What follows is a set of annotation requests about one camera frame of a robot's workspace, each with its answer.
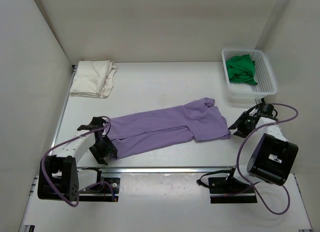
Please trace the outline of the purple t-shirt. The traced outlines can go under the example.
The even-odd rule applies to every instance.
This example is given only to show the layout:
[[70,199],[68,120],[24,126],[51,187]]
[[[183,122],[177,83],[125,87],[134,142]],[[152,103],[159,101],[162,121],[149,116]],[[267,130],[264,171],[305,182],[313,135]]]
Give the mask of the purple t-shirt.
[[108,137],[118,159],[186,143],[231,137],[227,121],[212,98],[176,107],[140,112],[111,119]]

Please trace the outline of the cream white t-shirt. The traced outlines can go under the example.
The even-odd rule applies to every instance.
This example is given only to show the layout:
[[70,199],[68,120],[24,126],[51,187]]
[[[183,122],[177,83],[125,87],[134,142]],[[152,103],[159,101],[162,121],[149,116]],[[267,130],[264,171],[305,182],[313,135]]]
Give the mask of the cream white t-shirt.
[[80,61],[73,78],[70,96],[107,98],[113,87],[117,66],[110,60]]

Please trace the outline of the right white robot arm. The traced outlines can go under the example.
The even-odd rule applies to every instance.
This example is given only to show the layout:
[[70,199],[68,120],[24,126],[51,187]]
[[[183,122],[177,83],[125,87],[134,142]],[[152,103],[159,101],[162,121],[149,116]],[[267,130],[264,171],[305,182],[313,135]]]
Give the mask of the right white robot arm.
[[[298,116],[280,121],[272,104],[260,103],[243,112],[229,126],[234,135],[244,138],[237,158],[234,177],[244,183],[266,182],[278,186],[284,185],[298,153],[298,146],[289,142],[281,132],[280,123],[288,122]],[[240,165],[240,154],[249,138],[257,133],[259,141],[247,166]]]

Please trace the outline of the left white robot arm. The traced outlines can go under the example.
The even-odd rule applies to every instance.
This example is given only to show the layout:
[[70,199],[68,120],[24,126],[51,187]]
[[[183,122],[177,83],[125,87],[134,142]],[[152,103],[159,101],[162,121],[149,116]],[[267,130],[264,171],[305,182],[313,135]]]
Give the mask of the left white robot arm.
[[106,193],[116,202],[112,184],[101,169],[78,168],[86,152],[90,152],[99,165],[107,165],[117,157],[117,149],[108,137],[111,120],[107,116],[93,117],[87,125],[80,125],[76,135],[45,152],[40,161],[37,196],[42,200],[61,200],[71,207],[79,204],[81,194]]

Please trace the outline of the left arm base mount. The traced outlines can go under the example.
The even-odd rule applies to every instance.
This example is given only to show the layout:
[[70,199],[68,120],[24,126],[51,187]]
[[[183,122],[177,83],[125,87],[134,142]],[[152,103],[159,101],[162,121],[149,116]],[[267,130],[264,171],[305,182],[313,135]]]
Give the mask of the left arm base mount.
[[118,202],[121,178],[98,168],[78,169],[81,202]]

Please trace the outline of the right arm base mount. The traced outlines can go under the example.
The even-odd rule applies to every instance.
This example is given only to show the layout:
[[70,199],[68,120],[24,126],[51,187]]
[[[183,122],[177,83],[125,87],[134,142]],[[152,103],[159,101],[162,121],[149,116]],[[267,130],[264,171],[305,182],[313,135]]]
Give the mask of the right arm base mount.
[[209,189],[211,204],[255,204],[253,186],[234,178],[235,169],[218,170],[202,175],[196,183]]

